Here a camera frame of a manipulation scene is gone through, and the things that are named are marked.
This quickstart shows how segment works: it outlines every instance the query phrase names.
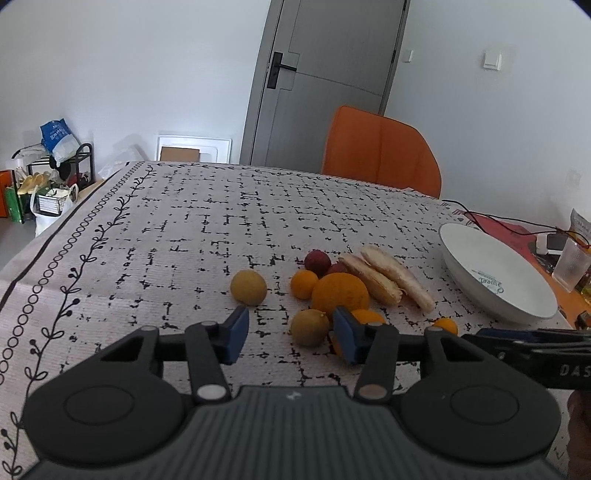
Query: patterned tablecloth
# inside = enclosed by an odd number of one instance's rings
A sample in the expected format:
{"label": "patterned tablecloth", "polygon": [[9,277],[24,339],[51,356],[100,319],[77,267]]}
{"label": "patterned tablecloth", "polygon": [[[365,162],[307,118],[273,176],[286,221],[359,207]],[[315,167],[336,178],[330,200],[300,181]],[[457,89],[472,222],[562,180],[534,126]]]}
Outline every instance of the patterned tablecloth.
{"label": "patterned tablecloth", "polygon": [[[460,334],[491,326],[442,263],[439,226],[467,221],[454,210],[416,192],[290,171],[124,168],[0,274],[0,478],[35,460],[20,423],[32,391],[139,326],[166,334],[225,319],[236,306],[231,275],[245,268],[260,272],[269,292],[251,309],[240,360],[224,367],[234,392],[244,384],[354,386],[359,368],[327,345],[308,351],[287,335],[289,318],[307,307],[289,295],[289,280],[311,249],[336,259],[377,244],[401,259],[437,302],[428,317],[408,301],[374,304],[402,333],[422,333],[442,316],[455,318]],[[396,388],[417,381],[417,368],[403,365]],[[167,365],[164,375],[188,392],[186,366]],[[562,433],[558,440],[551,459],[561,465]]]}

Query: clear glass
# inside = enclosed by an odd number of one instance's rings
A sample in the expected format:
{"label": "clear glass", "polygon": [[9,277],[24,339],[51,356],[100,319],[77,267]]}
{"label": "clear glass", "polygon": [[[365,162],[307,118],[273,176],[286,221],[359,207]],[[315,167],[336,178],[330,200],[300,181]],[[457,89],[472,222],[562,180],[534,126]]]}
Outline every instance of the clear glass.
{"label": "clear glass", "polygon": [[572,238],[569,238],[552,273],[552,278],[570,293],[577,283],[579,283],[579,280],[583,277],[590,265],[591,253],[586,248],[581,247]]}

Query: yellow shoe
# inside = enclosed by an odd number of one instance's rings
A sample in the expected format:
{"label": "yellow shoe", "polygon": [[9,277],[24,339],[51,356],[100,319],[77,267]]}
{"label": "yellow shoe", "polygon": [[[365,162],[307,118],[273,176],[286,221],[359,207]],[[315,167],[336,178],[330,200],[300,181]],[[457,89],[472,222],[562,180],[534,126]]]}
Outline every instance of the yellow shoe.
{"label": "yellow shoe", "polygon": [[24,179],[21,183],[21,187],[18,189],[17,193],[19,195],[25,195],[29,192],[29,189],[33,185],[33,177],[29,175],[26,179]]}
{"label": "yellow shoe", "polygon": [[32,195],[33,192],[35,192],[35,188],[37,188],[37,190],[40,189],[45,185],[46,181],[47,180],[43,176],[43,173],[35,173],[33,175],[33,183],[31,183],[31,186],[29,187],[29,191],[27,193]]}

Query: white frame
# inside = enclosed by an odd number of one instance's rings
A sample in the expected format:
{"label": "white frame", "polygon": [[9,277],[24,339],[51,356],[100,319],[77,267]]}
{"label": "white frame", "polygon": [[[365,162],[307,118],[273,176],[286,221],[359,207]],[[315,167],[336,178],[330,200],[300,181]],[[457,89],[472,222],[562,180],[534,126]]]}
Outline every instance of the white frame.
{"label": "white frame", "polygon": [[156,161],[160,161],[162,147],[194,148],[202,154],[215,155],[214,163],[230,163],[232,140],[229,138],[192,137],[190,135],[159,135]]}

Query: black cable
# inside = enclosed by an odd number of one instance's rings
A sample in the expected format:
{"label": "black cable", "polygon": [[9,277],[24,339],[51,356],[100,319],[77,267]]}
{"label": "black cable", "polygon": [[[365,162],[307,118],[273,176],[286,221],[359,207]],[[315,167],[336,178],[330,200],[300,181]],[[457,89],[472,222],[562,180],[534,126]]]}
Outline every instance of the black cable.
{"label": "black cable", "polygon": [[[442,202],[455,203],[455,204],[459,205],[460,207],[462,207],[466,213],[472,215],[472,221],[484,233],[486,233],[486,230],[483,229],[482,225],[478,222],[478,220],[476,219],[476,216],[475,215],[480,215],[480,216],[483,216],[485,218],[489,218],[490,220],[492,220],[492,221],[498,223],[499,225],[501,225],[506,230],[509,230],[511,233],[514,233],[516,235],[521,235],[521,236],[538,235],[539,233],[572,233],[573,235],[578,235],[579,237],[582,238],[582,240],[585,242],[585,245],[584,245],[585,248],[591,247],[591,245],[589,244],[589,241],[583,235],[581,235],[578,232],[575,232],[574,230],[562,230],[561,228],[558,228],[556,226],[545,225],[543,223],[528,222],[527,220],[522,220],[520,218],[501,217],[501,216],[498,216],[498,215],[489,215],[488,213],[474,212],[474,211],[466,208],[466,206],[463,203],[458,202],[457,200],[442,200]],[[528,225],[535,225],[535,226],[540,226],[540,227],[543,227],[543,228],[549,228],[550,230],[543,230],[541,232],[531,232],[531,233],[516,232],[515,230],[509,228],[503,222],[501,222],[501,221],[499,221],[497,219],[510,220],[510,221],[513,221],[513,222],[527,223]]]}

